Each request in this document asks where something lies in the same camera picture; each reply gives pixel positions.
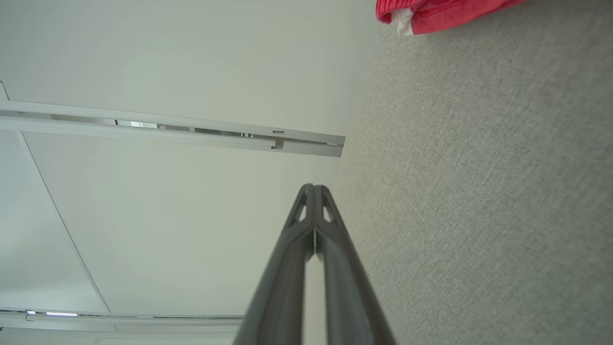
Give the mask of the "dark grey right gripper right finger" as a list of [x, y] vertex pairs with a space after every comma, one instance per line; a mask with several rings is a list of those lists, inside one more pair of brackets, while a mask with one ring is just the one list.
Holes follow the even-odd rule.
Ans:
[[315, 249], [324, 264], [329, 345], [396, 343], [330, 190], [315, 186]]

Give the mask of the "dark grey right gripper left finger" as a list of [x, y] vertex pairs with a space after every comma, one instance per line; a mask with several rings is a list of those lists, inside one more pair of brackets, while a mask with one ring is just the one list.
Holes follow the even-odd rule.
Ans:
[[234, 339], [235, 345], [301, 345], [305, 264], [315, 252], [315, 186], [303, 185]]

